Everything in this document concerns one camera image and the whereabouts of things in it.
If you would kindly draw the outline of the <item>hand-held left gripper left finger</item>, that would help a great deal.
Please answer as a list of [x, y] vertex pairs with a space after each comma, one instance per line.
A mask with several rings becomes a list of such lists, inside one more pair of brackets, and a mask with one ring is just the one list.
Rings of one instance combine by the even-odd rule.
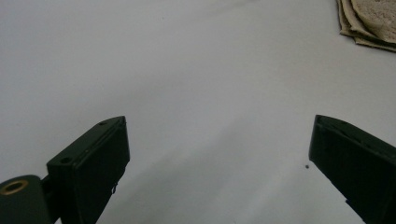
[[47, 163], [63, 224], [95, 224], [130, 161], [124, 116], [103, 120]]

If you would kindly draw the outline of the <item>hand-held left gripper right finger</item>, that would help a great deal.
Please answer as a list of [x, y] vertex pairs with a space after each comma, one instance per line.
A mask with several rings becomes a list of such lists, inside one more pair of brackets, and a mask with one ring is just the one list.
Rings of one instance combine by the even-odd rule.
[[343, 120], [317, 115], [309, 160], [366, 224], [396, 224], [396, 147]]

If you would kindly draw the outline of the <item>beige folded cloth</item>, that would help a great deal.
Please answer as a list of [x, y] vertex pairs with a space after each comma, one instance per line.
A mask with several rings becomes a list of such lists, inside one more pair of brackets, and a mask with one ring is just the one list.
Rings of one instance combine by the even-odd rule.
[[396, 0], [335, 0], [340, 34], [396, 53]]

